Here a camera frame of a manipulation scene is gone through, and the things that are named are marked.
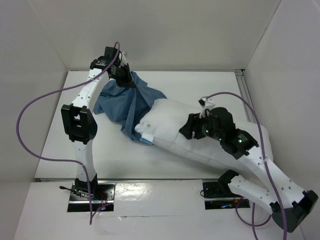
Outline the blue pillowcase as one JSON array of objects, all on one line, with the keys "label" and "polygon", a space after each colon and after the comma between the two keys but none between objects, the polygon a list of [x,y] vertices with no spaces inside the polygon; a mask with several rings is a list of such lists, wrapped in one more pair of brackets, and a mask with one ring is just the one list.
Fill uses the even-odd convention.
[{"label": "blue pillowcase", "polygon": [[167,97],[162,91],[149,87],[135,71],[130,75],[135,87],[119,87],[115,80],[110,80],[100,92],[93,113],[105,114],[111,122],[121,126],[124,135],[139,142],[142,135],[135,131],[136,125],[156,100]]}]

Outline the white pillow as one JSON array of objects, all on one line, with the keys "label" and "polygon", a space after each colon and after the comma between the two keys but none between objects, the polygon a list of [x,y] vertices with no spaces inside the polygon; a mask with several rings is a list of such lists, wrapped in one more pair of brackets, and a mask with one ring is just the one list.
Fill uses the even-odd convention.
[{"label": "white pillow", "polygon": [[142,136],[151,135],[152,143],[157,147],[189,159],[197,166],[208,167],[215,172],[233,170],[243,176],[252,177],[253,172],[225,152],[217,140],[210,137],[186,139],[179,132],[187,123],[189,114],[200,111],[200,107],[180,101],[157,99],[134,129]]}]

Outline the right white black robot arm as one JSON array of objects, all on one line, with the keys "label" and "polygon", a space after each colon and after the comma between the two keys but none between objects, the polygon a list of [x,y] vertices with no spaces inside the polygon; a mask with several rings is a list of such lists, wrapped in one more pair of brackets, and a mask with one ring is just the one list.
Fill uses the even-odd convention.
[{"label": "right white black robot arm", "polygon": [[265,209],[286,233],[292,233],[311,213],[319,197],[286,176],[268,157],[263,156],[262,143],[247,131],[239,129],[224,107],[204,108],[191,113],[179,132],[188,140],[212,138],[237,162],[246,166],[264,187],[260,187],[228,170],[220,178],[218,190],[223,196],[232,193],[245,197]]}]

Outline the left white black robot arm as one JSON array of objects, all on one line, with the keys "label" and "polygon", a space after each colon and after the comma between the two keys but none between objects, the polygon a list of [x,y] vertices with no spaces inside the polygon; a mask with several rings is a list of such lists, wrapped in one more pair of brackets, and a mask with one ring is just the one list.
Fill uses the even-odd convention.
[{"label": "left white black robot arm", "polygon": [[70,104],[61,107],[64,132],[68,135],[74,149],[75,160],[80,162],[76,170],[75,189],[88,200],[99,193],[97,172],[93,160],[93,139],[98,125],[93,116],[96,101],[110,79],[116,80],[120,87],[134,87],[129,64],[121,54],[110,66],[106,57],[93,60],[87,83]]}]

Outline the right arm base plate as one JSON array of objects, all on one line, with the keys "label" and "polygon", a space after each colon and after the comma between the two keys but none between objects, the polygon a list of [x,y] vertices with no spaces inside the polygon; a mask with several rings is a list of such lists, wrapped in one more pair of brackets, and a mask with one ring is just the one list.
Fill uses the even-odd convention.
[{"label": "right arm base plate", "polygon": [[203,181],[199,194],[204,198],[206,210],[250,208],[250,202],[246,198],[232,193],[226,184],[218,180]]}]

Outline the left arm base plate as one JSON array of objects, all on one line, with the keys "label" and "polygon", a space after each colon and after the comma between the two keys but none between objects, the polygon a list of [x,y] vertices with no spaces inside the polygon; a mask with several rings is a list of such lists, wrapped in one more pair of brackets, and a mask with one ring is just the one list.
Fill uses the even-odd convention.
[{"label": "left arm base plate", "polygon": [[[68,200],[68,213],[90,212],[89,194],[87,190],[77,189],[72,183]],[[115,200],[115,183],[99,182],[94,193],[91,194],[92,212],[113,212]]]}]

